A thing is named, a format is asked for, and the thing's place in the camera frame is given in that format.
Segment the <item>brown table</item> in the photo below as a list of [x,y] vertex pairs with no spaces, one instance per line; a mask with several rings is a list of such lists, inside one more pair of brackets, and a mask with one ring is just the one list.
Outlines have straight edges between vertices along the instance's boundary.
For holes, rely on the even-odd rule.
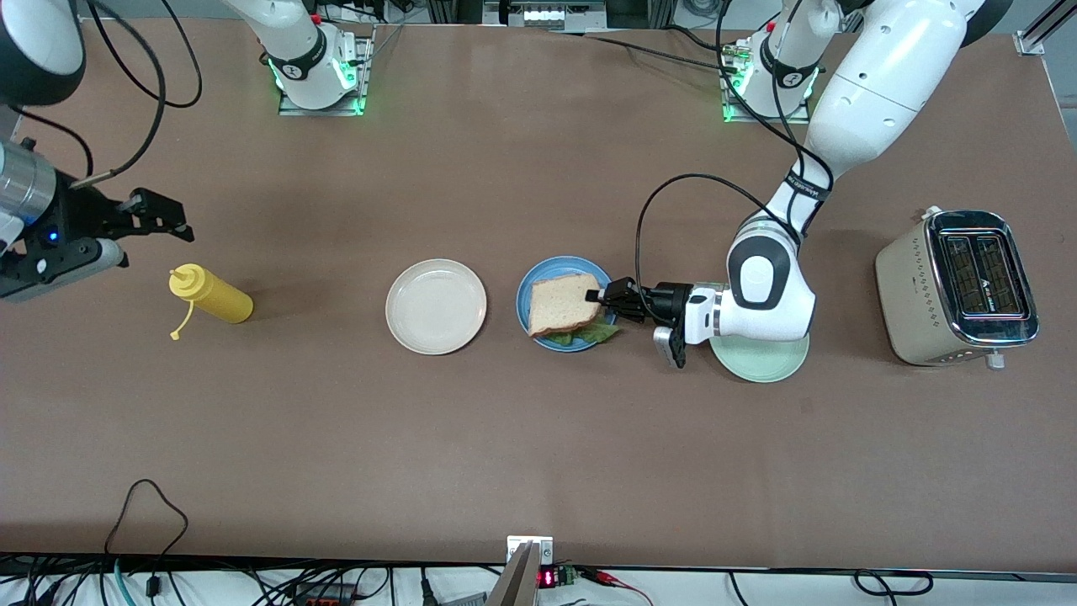
[[[183,100],[171,25],[138,26]],[[130,267],[0,311],[0,549],[98,551],[151,477],[191,516],[187,553],[496,561],[531,532],[589,563],[1077,572],[1077,161],[1040,60],[1009,38],[962,52],[907,135],[841,179],[802,255],[808,362],[749,385],[707,349],[667,369],[649,327],[554,354],[514,311],[546,256],[627,274],[640,206],[677,172],[770,195],[794,154],[723,123],[712,73],[571,36],[409,27],[366,116],[278,117],[242,23],[187,28],[204,100],[169,110],[102,188],[181,199],[197,240],[129,238]],[[623,36],[709,58],[673,32]],[[85,82],[48,115],[104,167],[153,102],[87,38]],[[81,166],[61,136],[23,130]],[[998,211],[1019,238],[1044,332],[1005,372],[890,351],[872,260],[933,203]],[[676,185],[649,215],[644,281],[722,279],[750,210]],[[395,276],[433,256],[489,296],[478,338],[436,358],[401,348],[383,313]],[[196,316],[171,342],[184,306],[167,270],[184,262],[251,292],[255,316]],[[158,551],[177,530],[151,492],[129,523],[116,550]]]

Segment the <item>green plate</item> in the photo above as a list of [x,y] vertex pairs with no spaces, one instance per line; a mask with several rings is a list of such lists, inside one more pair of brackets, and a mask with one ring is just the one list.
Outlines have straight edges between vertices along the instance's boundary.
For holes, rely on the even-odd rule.
[[711,350],[729,372],[753,383],[774,383],[797,372],[808,357],[811,336],[775,343],[743,337],[714,337]]

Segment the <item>white plate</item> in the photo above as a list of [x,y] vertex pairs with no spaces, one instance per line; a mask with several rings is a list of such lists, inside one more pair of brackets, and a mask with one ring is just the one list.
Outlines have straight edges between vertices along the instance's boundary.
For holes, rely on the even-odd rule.
[[386,322],[401,346],[440,356],[466,346],[486,319],[486,288],[466,265],[448,258],[416,263],[386,298]]

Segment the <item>bread slice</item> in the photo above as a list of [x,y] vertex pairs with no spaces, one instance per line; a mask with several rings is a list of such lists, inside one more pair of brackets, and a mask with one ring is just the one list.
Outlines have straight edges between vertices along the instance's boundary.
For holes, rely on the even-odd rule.
[[591,324],[602,307],[586,299],[588,290],[598,290],[599,280],[590,273],[571,273],[531,284],[531,314],[528,335],[542,337],[551,333],[571,333]]

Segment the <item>toaster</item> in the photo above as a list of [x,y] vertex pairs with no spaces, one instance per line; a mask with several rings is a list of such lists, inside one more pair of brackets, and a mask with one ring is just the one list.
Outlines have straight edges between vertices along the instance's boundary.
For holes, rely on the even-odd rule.
[[1032,341],[1039,319],[1009,225],[983,210],[931,207],[876,257],[886,333],[910,365],[949,366]]

